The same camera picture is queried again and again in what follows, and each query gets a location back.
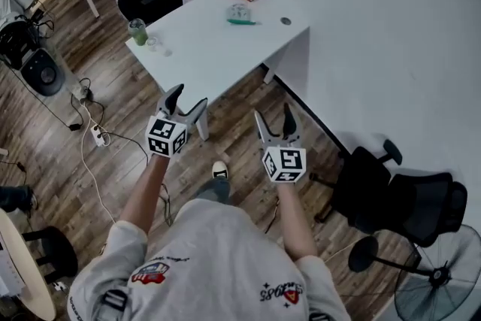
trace wooden floor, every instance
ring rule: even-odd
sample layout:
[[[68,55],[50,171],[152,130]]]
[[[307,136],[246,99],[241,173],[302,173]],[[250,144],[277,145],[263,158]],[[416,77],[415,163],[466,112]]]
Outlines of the wooden floor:
[[[79,77],[92,80],[95,100],[106,106],[102,125],[108,131],[143,143],[144,130],[154,112],[159,91],[124,45],[128,38],[126,22],[119,15],[115,1],[93,1],[101,15],[97,20],[85,0],[54,0],[49,4],[47,8],[56,17],[53,40],[71,69]],[[280,125],[285,101],[301,114],[304,146],[308,149],[308,171],[315,170],[325,179],[336,181],[342,166],[337,157],[339,149],[276,81],[263,84],[263,75],[260,68],[255,70],[210,106],[210,140],[203,142],[197,132],[194,133],[182,158],[169,169],[166,177],[173,199],[173,213],[210,177],[213,161],[223,159],[229,166],[233,202],[245,209],[264,229],[274,212],[276,196],[260,162],[253,111],[260,110],[269,123]],[[67,92],[61,91],[44,101],[67,124],[80,121],[70,106]],[[100,107],[92,104],[89,108],[94,119],[100,120]],[[10,150],[8,160],[26,165],[27,183],[39,200],[32,226],[40,229],[51,225],[61,229],[73,244],[80,266],[85,266],[98,255],[111,222],[99,204],[92,178],[80,158],[83,130],[70,132],[65,128],[5,66],[0,66],[0,111],[0,147]],[[84,153],[86,163],[97,177],[104,203],[117,217],[144,169],[143,153],[135,144],[119,138],[113,138],[108,148],[99,149],[89,135],[86,136]],[[0,165],[2,185],[16,185],[22,180],[23,176],[15,167]],[[389,300],[396,271],[375,265],[366,273],[352,274],[347,268],[350,248],[329,259],[338,250],[360,239],[362,233],[348,227],[340,214],[335,214],[323,226],[314,223],[313,215],[325,206],[330,189],[312,184],[306,175],[298,183],[298,191],[316,235],[320,256],[327,260],[352,319],[372,319],[373,314]],[[150,252],[168,230],[162,214],[162,204],[159,203],[158,215],[149,235]],[[282,242],[279,223],[273,226],[269,236]],[[402,237],[381,232],[378,238],[381,256],[397,262],[404,262],[409,256],[410,245]],[[387,294],[365,295],[379,292]],[[58,319],[67,319],[65,296],[56,293],[55,300]]]

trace person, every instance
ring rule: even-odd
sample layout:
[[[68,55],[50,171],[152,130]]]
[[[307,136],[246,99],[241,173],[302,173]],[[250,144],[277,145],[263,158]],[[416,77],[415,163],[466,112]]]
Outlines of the person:
[[[349,320],[331,273],[318,258],[293,183],[277,185],[284,249],[246,212],[228,204],[223,162],[179,211],[146,259],[169,158],[152,158],[103,253],[77,276],[68,296],[72,320]]]

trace person's foot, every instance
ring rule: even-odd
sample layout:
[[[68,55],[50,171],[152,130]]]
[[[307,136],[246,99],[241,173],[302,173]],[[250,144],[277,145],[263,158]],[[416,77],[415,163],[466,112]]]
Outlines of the person's foot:
[[[228,178],[227,166],[223,161],[217,161],[212,166],[212,178],[216,177]]]

